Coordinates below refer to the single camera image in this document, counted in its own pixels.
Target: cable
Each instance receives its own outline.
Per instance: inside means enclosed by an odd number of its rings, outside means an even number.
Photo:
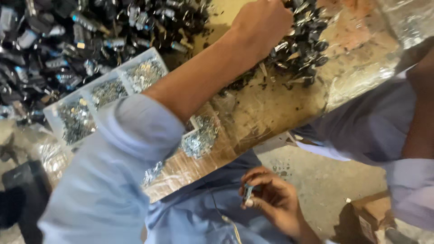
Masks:
[[[217,213],[221,216],[221,218],[223,219],[223,221],[225,221],[226,223],[229,223],[229,224],[231,224],[231,225],[233,226],[233,231],[235,232],[235,237],[237,238],[238,244],[243,244],[243,243],[241,242],[240,234],[238,233],[237,226],[235,225],[235,223],[234,223],[234,222],[233,222],[229,217],[227,217],[226,215],[223,215],[223,214],[220,212],[220,210],[218,210],[218,208],[217,208],[217,203],[216,203],[216,200],[215,200],[215,198],[214,198],[214,194],[213,194],[212,191],[208,188],[208,186],[207,186],[207,182],[206,182],[205,180],[203,180],[203,181],[205,182],[205,187],[208,189],[208,191],[209,191],[210,194],[211,194],[211,197],[213,198],[214,207],[215,207],[215,209],[217,210]]]

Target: brown cardboard box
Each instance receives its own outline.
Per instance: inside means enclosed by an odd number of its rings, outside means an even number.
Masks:
[[[354,213],[360,221],[363,235],[372,243],[377,244],[375,232],[393,223],[390,214],[391,203],[388,191],[380,192],[356,201],[352,201]]]

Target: hand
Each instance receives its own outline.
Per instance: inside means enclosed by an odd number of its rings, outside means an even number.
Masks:
[[[263,166],[249,170],[241,178],[240,195],[243,195],[245,183],[260,185],[262,191],[254,191],[252,197],[242,203],[243,209],[249,207],[261,210],[271,224],[300,243],[320,243],[303,217],[293,185]]]
[[[434,48],[412,69],[407,77],[418,99],[434,101]]]
[[[241,8],[228,34],[235,36],[252,54],[253,66],[289,33],[293,20],[292,12],[283,6],[282,0],[258,0]]]

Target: stained floor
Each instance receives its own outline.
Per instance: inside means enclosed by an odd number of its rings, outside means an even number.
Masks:
[[[387,188],[382,168],[304,151],[288,145],[284,135],[254,151],[264,166],[297,188],[303,214],[321,238],[335,236],[347,198],[356,200]]]

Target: shirt sleeve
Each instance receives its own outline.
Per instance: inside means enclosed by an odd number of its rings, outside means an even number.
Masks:
[[[45,244],[142,243],[145,171],[178,148],[184,125],[145,95],[110,103],[78,150],[38,226]]]
[[[402,159],[385,169],[395,217],[434,231],[434,160]]]

